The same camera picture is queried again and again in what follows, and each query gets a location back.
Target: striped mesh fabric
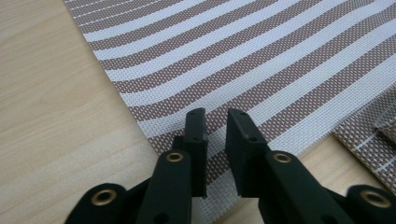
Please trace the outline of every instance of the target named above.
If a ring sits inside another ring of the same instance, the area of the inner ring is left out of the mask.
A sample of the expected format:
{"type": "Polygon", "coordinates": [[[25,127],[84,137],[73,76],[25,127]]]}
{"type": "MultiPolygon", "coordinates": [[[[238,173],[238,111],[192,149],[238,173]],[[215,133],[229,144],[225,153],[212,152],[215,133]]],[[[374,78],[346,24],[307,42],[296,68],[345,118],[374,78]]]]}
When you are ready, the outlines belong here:
{"type": "Polygon", "coordinates": [[[223,148],[230,107],[272,149],[299,154],[396,83],[396,0],[65,0],[158,153],[206,109],[208,197],[198,223],[237,200],[223,148]]]}

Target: black clamp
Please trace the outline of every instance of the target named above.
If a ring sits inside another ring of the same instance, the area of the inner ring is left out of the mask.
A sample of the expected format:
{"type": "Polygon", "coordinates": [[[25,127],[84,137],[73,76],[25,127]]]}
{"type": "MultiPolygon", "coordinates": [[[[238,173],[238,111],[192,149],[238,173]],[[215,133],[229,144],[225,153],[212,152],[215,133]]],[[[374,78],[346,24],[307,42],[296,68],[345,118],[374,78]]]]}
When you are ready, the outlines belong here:
{"type": "MultiPolygon", "coordinates": [[[[238,194],[260,198],[266,224],[394,224],[396,197],[366,185],[346,197],[323,188],[297,157],[272,151],[251,120],[229,109],[226,148],[238,194]]],[[[157,161],[152,177],[126,190],[116,184],[90,189],[66,223],[191,223],[191,197],[206,196],[205,110],[186,117],[184,136],[157,161]]]]}

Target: striped fabric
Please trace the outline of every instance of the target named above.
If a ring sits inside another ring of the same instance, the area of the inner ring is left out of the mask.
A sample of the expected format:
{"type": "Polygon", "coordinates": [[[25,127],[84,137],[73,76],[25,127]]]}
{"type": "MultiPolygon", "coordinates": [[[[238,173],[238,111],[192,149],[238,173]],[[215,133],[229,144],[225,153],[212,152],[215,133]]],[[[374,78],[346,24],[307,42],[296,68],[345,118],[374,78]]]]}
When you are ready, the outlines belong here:
{"type": "Polygon", "coordinates": [[[335,128],[335,136],[396,194],[396,85],[335,128]]]}
{"type": "Polygon", "coordinates": [[[299,154],[396,83],[396,0],[65,1],[158,153],[204,107],[210,223],[238,199],[225,154],[227,108],[272,149],[299,154]]]}

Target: wooden table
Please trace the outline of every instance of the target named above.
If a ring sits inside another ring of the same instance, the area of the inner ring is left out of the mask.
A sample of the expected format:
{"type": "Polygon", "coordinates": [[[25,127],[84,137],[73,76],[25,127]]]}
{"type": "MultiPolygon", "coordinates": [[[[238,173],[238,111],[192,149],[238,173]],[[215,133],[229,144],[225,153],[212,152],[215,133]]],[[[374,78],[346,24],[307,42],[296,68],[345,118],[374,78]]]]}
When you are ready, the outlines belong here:
{"type": "MultiPolygon", "coordinates": [[[[84,192],[157,160],[63,1],[0,3],[0,223],[63,223],[84,192]]],[[[325,187],[383,188],[329,136],[300,157],[325,187]]],[[[242,200],[218,223],[262,223],[242,200]]]]}

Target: metal grommet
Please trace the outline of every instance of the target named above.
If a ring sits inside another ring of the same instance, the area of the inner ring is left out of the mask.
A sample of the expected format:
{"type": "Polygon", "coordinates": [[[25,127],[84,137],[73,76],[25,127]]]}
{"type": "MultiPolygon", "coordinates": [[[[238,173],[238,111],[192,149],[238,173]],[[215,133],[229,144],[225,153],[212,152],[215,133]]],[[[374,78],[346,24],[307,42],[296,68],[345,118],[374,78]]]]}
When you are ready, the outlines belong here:
{"type": "Polygon", "coordinates": [[[361,192],[361,197],[364,201],[376,207],[388,208],[391,206],[390,201],[386,197],[368,189],[361,192]]]}
{"type": "Polygon", "coordinates": [[[170,153],[166,156],[166,159],[171,162],[181,161],[183,158],[183,155],[178,152],[170,153]]]}
{"type": "Polygon", "coordinates": [[[291,157],[283,153],[276,153],[274,155],[274,159],[276,161],[284,162],[284,163],[291,162],[291,157]]]}
{"type": "Polygon", "coordinates": [[[113,202],[116,197],[117,192],[114,189],[102,189],[92,196],[91,203],[102,206],[113,202]]]}

